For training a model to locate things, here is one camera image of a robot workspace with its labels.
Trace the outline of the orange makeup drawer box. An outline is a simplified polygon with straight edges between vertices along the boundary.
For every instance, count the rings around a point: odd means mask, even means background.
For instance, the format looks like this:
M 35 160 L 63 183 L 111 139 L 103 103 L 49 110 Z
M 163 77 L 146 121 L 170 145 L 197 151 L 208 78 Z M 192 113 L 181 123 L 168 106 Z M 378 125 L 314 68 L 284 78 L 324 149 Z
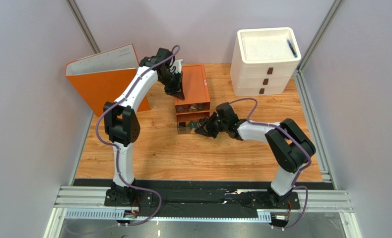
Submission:
M 207 112 L 210 110 L 210 96 L 203 64 L 182 67 L 184 100 L 175 99 L 176 114 Z

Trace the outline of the clear acrylic drawer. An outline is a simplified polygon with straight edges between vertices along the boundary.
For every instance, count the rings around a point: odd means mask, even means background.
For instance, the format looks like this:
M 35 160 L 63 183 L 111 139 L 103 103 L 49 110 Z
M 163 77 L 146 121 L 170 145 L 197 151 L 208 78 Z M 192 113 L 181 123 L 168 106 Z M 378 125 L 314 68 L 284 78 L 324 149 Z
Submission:
M 177 114 L 176 115 L 176 120 L 177 120 L 177 131 L 178 134 L 186 134 L 186 133 L 194 133 L 195 130 L 190 130 L 187 125 L 190 121 L 199 121 L 200 119 L 207 117 L 210 117 L 210 112 L 194 112 L 194 113 L 188 113 L 188 114 Z M 179 127 L 180 122 L 185 122 L 186 127 Z

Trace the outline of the glass cream jar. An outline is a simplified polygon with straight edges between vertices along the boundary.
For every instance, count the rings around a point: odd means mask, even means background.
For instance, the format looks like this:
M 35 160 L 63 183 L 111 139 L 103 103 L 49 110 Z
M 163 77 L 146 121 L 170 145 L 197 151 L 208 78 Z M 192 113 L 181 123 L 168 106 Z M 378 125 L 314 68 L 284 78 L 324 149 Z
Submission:
M 196 130 L 196 129 L 199 127 L 199 124 L 198 124 L 197 121 L 190 121 L 190 122 L 188 123 L 187 127 L 188 127 L 190 130 Z

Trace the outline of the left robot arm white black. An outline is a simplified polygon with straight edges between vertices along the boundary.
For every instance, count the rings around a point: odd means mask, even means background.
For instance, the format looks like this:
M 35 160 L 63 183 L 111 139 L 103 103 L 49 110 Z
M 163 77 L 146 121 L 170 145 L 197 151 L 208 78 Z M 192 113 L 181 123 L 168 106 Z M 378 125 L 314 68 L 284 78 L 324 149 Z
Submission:
M 106 102 L 98 119 L 104 122 L 104 130 L 115 155 L 115 175 L 106 192 L 105 206 L 131 206 L 137 202 L 137 191 L 133 173 L 134 143 L 140 134 L 137 109 L 149 89 L 156 83 L 164 85 L 167 95 L 184 100 L 181 64 L 175 62 L 180 46 L 171 50 L 159 48 L 156 55 L 143 58 L 136 75 L 124 93 L 114 102 Z

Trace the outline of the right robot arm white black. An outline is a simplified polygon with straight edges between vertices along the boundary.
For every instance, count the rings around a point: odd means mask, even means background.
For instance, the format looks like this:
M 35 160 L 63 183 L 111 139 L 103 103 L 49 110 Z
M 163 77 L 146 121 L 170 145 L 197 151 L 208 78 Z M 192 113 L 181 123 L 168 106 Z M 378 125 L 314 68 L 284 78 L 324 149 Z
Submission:
M 240 119 L 230 103 L 216 107 L 216 111 L 203 119 L 195 133 L 216 138 L 225 132 L 232 139 L 267 143 L 279 165 L 274 180 L 266 192 L 266 201 L 274 207 L 283 205 L 292 192 L 300 173 L 312 163 L 316 148 L 292 119 L 266 123 Z

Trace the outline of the white three-drawer cabinet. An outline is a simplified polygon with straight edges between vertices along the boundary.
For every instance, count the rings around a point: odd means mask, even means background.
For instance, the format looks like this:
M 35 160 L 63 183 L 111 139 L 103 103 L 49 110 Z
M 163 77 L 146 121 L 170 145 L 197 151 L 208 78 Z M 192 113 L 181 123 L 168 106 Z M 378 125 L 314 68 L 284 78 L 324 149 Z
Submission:
M 297 58 L 287 39 L 296 50 Z M 252 97 L 283 93 L 301 57 L 290 27 L 239 30 L 230 68 L 234 94 Z

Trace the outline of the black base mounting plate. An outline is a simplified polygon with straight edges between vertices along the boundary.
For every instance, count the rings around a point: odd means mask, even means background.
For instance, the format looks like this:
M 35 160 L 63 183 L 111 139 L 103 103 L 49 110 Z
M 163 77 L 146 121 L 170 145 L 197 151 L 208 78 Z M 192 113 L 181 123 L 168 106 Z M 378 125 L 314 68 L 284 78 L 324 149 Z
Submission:
M 303 208 L 300 204 L 298 194 L 292 192 L 287 198 L 280 202 L 273 202 L 268 191 L 237 191 L 225 189 L 157 189 L 159 197 L 151 191 L 136 190 L 129 196 L 121 195 L 110 189 L 106 191 L 105 206 L 111 207 L 150 207 L 156 208 L 159 203 L 166 204 L 236 204 L 243 208 L 253 209 L 281 209 L 299 210 Z

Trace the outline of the blue pen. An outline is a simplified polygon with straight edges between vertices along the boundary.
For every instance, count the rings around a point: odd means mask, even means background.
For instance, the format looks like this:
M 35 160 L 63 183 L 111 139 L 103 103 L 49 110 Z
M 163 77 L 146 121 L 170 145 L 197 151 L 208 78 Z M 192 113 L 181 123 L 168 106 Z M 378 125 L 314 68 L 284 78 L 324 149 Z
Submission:
M 297 57 L 298 57 L 298 54 L 297 54 L 296 50 L 294 49 L 294 47 L 293 47 L 291 41 L 290 41 L 289 39 L 287 39 L 286 42 L 287 42 L 287 44 L 288 44 L 288 46 L 289 46 L 289 48 L 290 48 L 290 50 L 291 50 L 291 52 L 292 52 L 294 58 L 297 58 Z

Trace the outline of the aluminium rail frame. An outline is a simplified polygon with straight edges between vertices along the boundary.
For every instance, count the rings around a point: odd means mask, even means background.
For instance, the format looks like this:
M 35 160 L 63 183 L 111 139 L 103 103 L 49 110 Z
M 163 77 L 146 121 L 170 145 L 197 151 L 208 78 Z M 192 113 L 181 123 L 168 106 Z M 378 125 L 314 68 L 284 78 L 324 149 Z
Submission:
M 267 182 L 139 180 L 127 202 L 106 194 L 110 184 L 62 186 L 45 237 L 361 237 L 347 191 L 331 183 L 300 182 L 279 206 Z

